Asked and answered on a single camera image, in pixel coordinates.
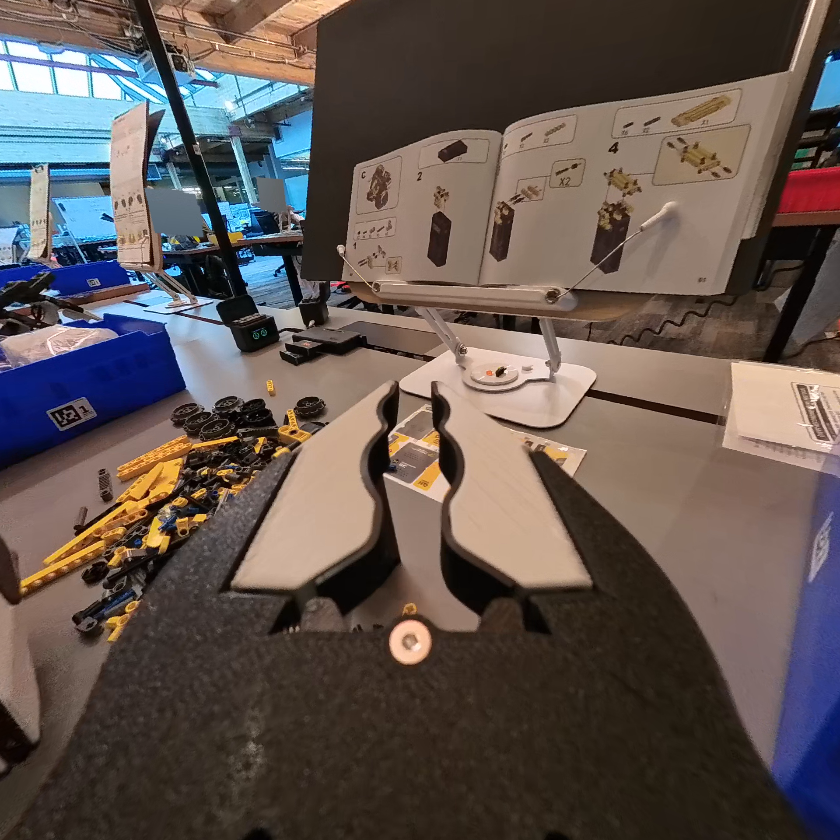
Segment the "black partition board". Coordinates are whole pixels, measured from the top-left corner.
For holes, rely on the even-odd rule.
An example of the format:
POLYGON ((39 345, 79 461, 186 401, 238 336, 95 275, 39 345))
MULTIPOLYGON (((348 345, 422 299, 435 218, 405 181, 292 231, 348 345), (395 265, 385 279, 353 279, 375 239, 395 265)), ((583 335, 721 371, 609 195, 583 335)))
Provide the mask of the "black partition board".
POLYGON ((452 131, 791 68, 811 2, 351 2, 316 28, 303 278, 342 279, 358 163, 452 131))

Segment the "black pole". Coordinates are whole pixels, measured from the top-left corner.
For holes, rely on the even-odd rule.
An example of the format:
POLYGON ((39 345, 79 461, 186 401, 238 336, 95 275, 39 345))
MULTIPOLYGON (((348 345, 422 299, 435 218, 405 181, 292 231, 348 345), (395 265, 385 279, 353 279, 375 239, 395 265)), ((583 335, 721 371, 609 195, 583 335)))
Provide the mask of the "black pole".
POLYGON ((218 249, 226 269, 231 292, 235 298, 245 296, 248 288, 241 273, 236 252, 229 239, 225 216, 219 209, 219 203, 213 192, 212 179, 205 163, 199 141, 195 135, 191 116, 186 111, 185 101, 181 93, 181 86, 176 79, 173 65, 171 62, 171 55, 166 49, 162 33, 159 31, 153 13, 153 6, 151 2, 132 2, 132 8, 136 13, 138 22, 143 31, 143 36, 153 56, 155 68, 161 75, 162 85, 171 105, 171 111, 173 113, 176 126, 183 141, 186 158, 191 163, 208 215, 212 221, 212 232, 218 241, 218 249))

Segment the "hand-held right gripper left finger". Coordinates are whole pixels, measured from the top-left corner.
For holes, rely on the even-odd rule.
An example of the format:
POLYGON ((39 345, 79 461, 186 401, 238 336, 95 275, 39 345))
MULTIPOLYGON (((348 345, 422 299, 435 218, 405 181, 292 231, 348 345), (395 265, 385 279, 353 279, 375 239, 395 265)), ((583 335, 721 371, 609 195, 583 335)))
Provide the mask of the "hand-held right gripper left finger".
POLYGON ((398 411, 391 381, 295 453, 232 591, 331 599, 348 616, 386 583, 401 565, 383 482, 398 411))

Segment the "white book stand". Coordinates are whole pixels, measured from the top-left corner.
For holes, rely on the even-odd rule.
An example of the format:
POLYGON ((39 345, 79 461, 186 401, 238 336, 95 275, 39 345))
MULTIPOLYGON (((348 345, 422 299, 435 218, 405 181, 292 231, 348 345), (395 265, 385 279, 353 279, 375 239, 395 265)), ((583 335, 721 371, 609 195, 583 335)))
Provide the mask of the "white book stand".
POLYGON ((529 429, 562 426, 591 392, 596 373, 585 366, 563 363, 553 322, 583 305, 572 288, 502 286, 473 288, 405 282, 371 282, 336 248, 342 262, 376 298, 406 303, 433 329, 446 353, 401 381, 401 391, 431 399, 433 386, 443 383, 475 408, 495 419, 529 429), (468 346, 439 309, 445 305, 483 313, 538 318, 546 358, 491 352, 468 346))
POLYGON ((135 272, 139 281, 133 303, 155 313, 182 313, 215 305, 216 301, 195 295, 186 281, 166 271, 135 272))

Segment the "tall instruction booklet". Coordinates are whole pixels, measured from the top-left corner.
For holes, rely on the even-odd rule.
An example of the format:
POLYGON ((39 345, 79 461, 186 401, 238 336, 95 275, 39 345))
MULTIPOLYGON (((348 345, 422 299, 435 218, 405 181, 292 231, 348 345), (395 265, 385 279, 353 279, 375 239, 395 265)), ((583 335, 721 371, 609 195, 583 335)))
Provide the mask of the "tall instruction booklet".
POLYGON ((45 266, 53 265, 51 216, 51 166, 38 165, 31 172, 31 248, 28 259, 45 266))
POLYGON ((118 236, 118 262, 128 271, 163 269, 162 236, 156 233, 146 188, 151 155, 163 111, 149 102, 116 118, 111 128, 111 202, 118 236))

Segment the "pile of mixed building pieces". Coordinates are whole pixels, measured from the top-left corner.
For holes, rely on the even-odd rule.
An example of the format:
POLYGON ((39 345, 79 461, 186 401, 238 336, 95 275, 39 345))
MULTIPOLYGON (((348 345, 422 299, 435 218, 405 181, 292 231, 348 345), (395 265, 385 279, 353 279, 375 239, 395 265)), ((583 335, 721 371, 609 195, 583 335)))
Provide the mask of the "pile of mixed building pieces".
POLYGON ((159 573, 203 526, 241 496, 282 456, 292 455, 326 428, 325 408, 303 401, 282 426, 246 428, 235 436, 215 432, 193 442, 181 436, 123 465, 129 488, 102 515, 55 552, 45 568, 25 578, 26 599, 82 571, 101 595, 72 616, 79 635, 109 633, 115 642, 159 573))

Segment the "blue storage bin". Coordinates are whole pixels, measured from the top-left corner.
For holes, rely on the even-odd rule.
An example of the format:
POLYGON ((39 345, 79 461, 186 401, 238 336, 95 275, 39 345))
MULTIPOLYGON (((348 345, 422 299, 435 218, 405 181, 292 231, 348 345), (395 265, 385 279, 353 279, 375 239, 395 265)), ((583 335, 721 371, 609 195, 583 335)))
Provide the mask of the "blue storage bin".
POLYGON ((2 371, 2 468, 185 391, 163 323, 105 315, 115 338, 2 371))
POLYGON ((128 271, 116 261, 98 261, 69 268, 48 268, 43 265, 3 268, 2 289, 9 283, 32 281, 32 278, 46 271, 55 276, 51 291, 58 292, 62 298, 132 285, 128 271))
POLYGON ((839 459, 825 463, 772 772, 811 836, 839 839, 839 459))

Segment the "sticker sheet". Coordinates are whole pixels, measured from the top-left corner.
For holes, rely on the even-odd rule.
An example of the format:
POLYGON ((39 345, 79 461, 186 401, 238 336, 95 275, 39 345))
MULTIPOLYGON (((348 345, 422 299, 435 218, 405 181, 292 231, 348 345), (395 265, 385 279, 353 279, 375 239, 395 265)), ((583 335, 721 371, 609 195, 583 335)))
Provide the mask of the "sticker sheet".
MULTIPOLYGON (((562 469, 575 476, 588 451, 561 445, 516 429, 509 432, 531 452, 548 455, 562 469)), ((439 465, 439 433, 433 425, 432 405, 425 403, 389 436, 389 478, 436 502, 443 502, 451 489, 439 465)))

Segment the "black flat hub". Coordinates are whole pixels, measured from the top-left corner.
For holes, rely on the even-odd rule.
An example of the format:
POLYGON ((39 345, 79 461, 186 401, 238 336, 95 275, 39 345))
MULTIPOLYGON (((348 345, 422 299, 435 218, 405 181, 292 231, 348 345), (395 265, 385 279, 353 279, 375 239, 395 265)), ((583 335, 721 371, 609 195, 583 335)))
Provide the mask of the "black flat hub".
POLYGON ((368 339, 353 331, 333 331, 311 328, 306 331, 288 331, 281 335, 279 356, 286 363, 301 366, 323 356, 345 356, 362 348, 368 348, 368 339))

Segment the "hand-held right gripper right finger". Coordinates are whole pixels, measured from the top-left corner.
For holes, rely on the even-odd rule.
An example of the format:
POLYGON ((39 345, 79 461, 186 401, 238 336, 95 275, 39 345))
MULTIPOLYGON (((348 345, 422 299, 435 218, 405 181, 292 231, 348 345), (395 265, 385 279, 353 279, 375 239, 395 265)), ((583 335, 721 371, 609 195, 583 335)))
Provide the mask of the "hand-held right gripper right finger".
POLYGON ((483 615, 498 599, 589 592, 593 581, 545 482, 563 468, 526 446, 452 386, 432 385, 442 508, 441 569, 451 593, 483 615))

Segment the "black charging case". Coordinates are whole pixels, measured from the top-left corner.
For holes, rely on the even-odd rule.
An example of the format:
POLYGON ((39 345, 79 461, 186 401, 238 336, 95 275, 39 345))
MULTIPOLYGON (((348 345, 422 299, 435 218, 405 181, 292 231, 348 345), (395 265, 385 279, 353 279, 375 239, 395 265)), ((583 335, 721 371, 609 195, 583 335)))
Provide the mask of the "black charging case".
POLYGON ((275 318, 261 313, 249 295, 221 301, 216 311, 242 353, 253 353, 281 342, 275 318))

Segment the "group of dark toy wheels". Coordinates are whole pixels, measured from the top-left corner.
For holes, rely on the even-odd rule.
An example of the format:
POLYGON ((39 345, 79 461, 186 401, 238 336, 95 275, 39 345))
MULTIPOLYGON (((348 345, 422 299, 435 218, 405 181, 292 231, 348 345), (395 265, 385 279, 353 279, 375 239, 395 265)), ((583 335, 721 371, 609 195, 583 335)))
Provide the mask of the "group of dark toy wheels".
POLYGON ((178 406, 171 415, 176 429, 182 429, 188 438, 202 443, 221 443, 232 439, 282 442, 285 445, 305 443, 321 432, 328 405, 318 396, 306 396, 289 409, 281 421, 276 421, 272 409, 263 399, 243 401, 238 396, 226 396, 206 412, 198 403, 178 406))

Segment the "red crate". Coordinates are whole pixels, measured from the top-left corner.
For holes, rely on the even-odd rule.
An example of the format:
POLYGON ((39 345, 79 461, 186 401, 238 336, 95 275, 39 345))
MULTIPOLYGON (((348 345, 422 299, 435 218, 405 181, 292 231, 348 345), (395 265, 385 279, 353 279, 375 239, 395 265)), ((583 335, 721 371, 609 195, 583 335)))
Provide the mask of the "red crate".
POLYGON ((839 166, 789 173, 779 205, 779 215, 835 212, 839 212, 839 166))

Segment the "black tool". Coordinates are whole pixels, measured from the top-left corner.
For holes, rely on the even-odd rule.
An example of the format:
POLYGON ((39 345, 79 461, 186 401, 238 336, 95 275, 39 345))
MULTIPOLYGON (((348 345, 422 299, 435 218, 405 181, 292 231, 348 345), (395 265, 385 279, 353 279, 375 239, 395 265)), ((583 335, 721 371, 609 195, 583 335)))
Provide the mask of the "black tool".
POLYGON ((52 272, 39 272, 29 281, 16 281, 2 289, 2 331, 11 335, 35 332, 59 323, 62 312, 76 313, 86 322, 102 321, 72 301, 46 295, 52 288, 52 272))

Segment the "clear plastic bag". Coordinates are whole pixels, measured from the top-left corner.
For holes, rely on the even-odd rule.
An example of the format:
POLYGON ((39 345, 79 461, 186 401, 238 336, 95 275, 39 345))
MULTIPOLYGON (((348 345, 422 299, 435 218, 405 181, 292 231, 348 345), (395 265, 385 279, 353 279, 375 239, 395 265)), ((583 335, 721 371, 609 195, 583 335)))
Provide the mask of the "clear plastic bag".
POLYGON ((18 369, 119 339, 111 329, 58 325, 2 339, 2 366, 18 369))

